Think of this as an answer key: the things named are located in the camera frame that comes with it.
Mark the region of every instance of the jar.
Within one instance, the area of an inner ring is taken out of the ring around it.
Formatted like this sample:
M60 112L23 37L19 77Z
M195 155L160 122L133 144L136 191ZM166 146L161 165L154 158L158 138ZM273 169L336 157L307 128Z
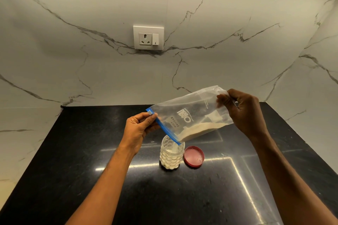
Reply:
M175 169L183 161L185 142L178 145L168 135L166 135L161 144L159 160L166 169Z

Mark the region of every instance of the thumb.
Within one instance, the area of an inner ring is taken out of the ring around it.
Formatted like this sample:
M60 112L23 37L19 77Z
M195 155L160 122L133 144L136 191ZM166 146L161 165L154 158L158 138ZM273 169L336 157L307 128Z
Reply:
M154 113L151 116L148 116L143 122L140 123L142 129L146 129L148 126L150 126L155 121L156 118L157 118L157 113Z
M239 112L239 109L233 103L233 100L229 95L226 94L217 95L217 102L218 104L224 104L224 106L228 109L231 118L235 117Z

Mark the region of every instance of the kitchen counter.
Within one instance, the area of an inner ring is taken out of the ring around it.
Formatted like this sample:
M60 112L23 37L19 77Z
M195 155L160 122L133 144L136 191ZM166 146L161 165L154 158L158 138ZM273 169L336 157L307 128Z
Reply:
M150 105L66 107L0 212L0 224L64 224L118 146L125 120ZM267 104L271 136L338 215L338 175ZM234 125L186 142L205 154L198 169L159 164L165 133L149 134L134 157L113 224L282 224L249 140Z

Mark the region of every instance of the person's left arm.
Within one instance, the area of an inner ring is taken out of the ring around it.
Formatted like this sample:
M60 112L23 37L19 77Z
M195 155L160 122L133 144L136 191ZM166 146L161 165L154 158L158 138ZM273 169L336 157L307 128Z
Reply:
M122 185L133 157L147 133L158 129L157 114L147 112L127 119L122 140L88 196L66 225L111 225Z

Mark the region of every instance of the hand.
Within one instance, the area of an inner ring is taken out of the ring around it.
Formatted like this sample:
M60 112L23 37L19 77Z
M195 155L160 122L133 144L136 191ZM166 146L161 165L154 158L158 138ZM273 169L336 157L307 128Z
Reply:
M156 118L156 113L150 116L147 112L128 118L119 147L127 148L136 155L146 134L160 128L155 122Z
M217 106L225 105L234 124L250 140L269 135L265 120L259 105L258 98L235 89L228 90L226 94L217 95Z

